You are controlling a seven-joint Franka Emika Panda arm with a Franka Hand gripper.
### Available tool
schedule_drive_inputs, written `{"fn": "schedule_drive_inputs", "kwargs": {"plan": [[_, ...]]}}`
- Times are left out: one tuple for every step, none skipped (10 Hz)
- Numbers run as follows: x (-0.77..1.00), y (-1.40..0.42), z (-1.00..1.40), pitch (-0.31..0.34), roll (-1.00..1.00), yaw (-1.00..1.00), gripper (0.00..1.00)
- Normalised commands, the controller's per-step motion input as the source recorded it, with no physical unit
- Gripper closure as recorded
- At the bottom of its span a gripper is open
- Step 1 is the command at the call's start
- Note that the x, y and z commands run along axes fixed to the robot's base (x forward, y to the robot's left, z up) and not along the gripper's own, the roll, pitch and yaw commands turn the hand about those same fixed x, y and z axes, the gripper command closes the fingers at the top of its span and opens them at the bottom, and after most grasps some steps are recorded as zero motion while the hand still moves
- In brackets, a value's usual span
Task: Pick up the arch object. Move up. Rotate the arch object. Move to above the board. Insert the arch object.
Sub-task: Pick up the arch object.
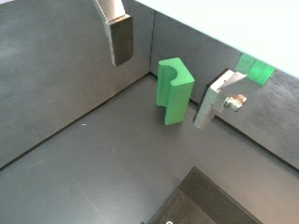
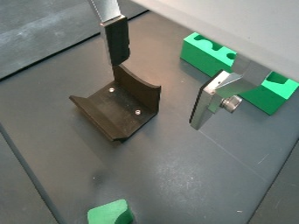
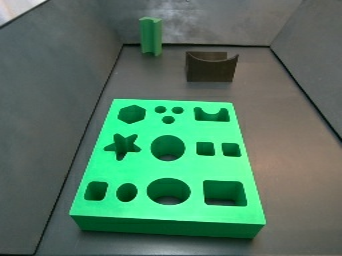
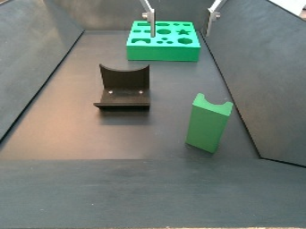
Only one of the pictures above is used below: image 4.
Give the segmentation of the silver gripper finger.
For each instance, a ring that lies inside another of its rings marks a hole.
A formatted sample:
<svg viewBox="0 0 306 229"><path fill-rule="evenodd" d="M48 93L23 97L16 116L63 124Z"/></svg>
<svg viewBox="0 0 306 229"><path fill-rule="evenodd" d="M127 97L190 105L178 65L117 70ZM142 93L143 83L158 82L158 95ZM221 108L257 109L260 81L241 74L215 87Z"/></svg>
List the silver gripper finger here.
<svg viewBox="0 0 306 229"><path fill-rule="evenodd" d="M147 22L151 25L151 37L155 37L155 10L150 5L149 0L139 0L145 9L145 12L142 13L143 19L147 20Z"/></svg>
<svg viewBox="0 0 306 229"><path fill-rule="evenodd" d="M211 24L221 18L221 8L225 4L225 0L215 0L209 8L209 20L206 26L206 36L210 35Z"/></svg>

